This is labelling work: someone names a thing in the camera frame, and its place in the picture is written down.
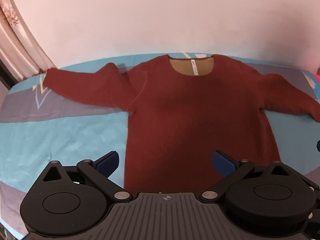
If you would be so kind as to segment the dark red knit sweater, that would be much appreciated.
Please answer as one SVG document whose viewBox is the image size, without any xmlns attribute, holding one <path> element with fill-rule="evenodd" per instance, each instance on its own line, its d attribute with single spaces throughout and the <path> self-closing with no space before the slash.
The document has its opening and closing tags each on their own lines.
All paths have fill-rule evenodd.
<svg viewBox="0 0 320 240">
<path fill-rule="evenodd" d="M 261 166 L 279 160 L 265 111 L 319 120 L 319 103 L 282 76 L 223 55 L 163 55 L 123 73 L 113 63 L 95 73 L 50 69 L 43 84 L 129 114 L 124 188 L 132 194 L 202 192 L 220 179 L 211 163 L 216 150 Z"/>
</svg>

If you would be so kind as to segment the pink red pillow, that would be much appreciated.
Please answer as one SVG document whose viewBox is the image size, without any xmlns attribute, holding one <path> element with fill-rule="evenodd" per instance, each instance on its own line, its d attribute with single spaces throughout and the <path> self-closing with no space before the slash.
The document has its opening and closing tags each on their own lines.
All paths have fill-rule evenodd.
<svg viewBox="0 0 320 240">
<path fill-rule="evenodd" d="M 317 70 L 316 79 L 320 83 L 320 67 Z"/>
</svg>

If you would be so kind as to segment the pink patterned curtain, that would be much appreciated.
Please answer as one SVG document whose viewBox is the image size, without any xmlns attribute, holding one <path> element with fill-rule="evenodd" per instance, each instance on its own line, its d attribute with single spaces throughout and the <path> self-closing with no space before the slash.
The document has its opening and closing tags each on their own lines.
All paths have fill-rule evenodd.
<svg viewBox="0 0 320 240">
<path fill-rule="evenodd" d="M 1 0 L 1 60 L 18 82 L 56 67 L 27 27 L 14 0 Z"/>
</svg>

